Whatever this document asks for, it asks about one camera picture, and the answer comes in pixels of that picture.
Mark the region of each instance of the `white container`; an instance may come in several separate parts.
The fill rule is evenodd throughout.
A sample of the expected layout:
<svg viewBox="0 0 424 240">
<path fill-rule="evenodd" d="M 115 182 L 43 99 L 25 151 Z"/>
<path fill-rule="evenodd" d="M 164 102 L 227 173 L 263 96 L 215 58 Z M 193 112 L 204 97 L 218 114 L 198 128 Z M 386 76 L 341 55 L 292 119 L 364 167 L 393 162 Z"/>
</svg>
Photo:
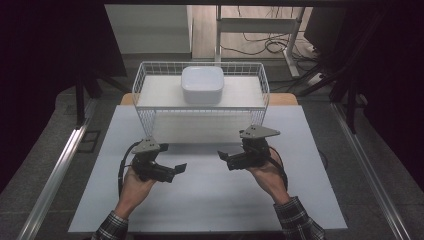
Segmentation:
<svg viewBox="0 0 424 240">
<path fill-rule="evenodd" d="M 218 104 L 224 88 L 224 72 L 214 66 L 186 67 L 181 75 L 181 88 L 189 104 Z"/>
</svg>

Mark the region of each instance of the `white wire basket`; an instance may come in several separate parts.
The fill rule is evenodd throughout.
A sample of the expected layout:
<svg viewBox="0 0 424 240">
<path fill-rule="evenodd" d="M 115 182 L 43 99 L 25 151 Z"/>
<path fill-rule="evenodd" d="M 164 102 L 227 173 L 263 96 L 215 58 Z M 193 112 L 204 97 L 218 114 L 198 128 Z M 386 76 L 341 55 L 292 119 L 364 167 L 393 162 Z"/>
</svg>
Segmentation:
<svg viewBox="0 0 424 240">
<path fill-rule="evenodd" d="M 218 66 L 224 88 L 218 104 L 188 104 L 181 74 L 189 66 Z M 239 130 L 262 125 L 269 86 L 261 63 L 142 62 L 133 103 L 147 136 L 163 143 L 240 142 Z"/>
</svg>

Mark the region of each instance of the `human hand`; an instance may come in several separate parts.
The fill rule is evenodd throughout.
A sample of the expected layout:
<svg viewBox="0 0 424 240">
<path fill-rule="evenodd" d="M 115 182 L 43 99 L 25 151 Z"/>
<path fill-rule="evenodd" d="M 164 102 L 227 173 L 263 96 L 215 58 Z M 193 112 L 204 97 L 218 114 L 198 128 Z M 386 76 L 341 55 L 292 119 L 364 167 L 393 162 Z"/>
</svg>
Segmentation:
<svg viewBox="0 0 424 240">
<path fill-rule="evenodd" d="M 272 148 L 269 150 L 271 152 L 271 158 L 278 164 L 282 164 L 277 152 Z M 290 201 L 290 196 L 284 187 L 284 181 L 280 176 L 280 172 L 272 163 L 266 161 L 262 167 L 248 168 L 247 170 L 252 173 L 259 186 L 271 195 L 276 204 L 285 204 Z"/>
<path fill-rule="evenodd" d="M 128 219 L 132 211 L 146 199 L 156 180 L 141 181 L 132 167 L 125 174 L 121 197 L 114 210 L 118 217 Z"/>
</svg>

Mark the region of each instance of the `sleeve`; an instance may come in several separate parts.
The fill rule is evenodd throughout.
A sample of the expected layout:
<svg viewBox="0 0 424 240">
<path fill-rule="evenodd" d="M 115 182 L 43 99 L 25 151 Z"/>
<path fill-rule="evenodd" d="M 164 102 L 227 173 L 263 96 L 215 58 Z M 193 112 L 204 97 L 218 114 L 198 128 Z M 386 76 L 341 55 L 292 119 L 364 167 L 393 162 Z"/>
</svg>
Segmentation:
<svg viewBox="0 0 424 240">
<path fill-rule="evenodd" d="M 112 211 L 93 233 L 91 240 L 119 240 L 125 239 L 128 231 L 128 220 L 118 217 Z"/>
<path fill-rule="evenodd" d="M 308 216 L 298 197 L 284 205 L 274 204 L 278 220 L 287 240 L 322 240 L 324 229 Z"/>
</svg>

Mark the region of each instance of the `white table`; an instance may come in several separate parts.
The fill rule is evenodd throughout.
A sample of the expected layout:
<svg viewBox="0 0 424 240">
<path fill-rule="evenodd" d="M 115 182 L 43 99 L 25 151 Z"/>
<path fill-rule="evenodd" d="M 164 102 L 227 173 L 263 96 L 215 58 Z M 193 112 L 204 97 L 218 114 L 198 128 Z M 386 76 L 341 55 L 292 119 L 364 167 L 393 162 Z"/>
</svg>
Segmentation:
<svg viewBox="0 0 424 240">
<path fill-rule="evenodd" d="M 268 138 L 284 161 L 288 190 L 324 229 L 346 228 L 301 106 L 270 106 L 264 126 L 281 131 Z M 94 232 L 118 201 L 117 175 L 127 148 L 143 138 L 133 106 L 118 106 L 69 232 Z M 273 201 L 249 172 L 229 171 L 216 150 L 237 145 L 170 145 L 156 159 L 174 167 L 188 163 L 172 183 L 157 183 L 130 217 L 129 232 L 202 233 L 279 231 Z"/>
</svg>

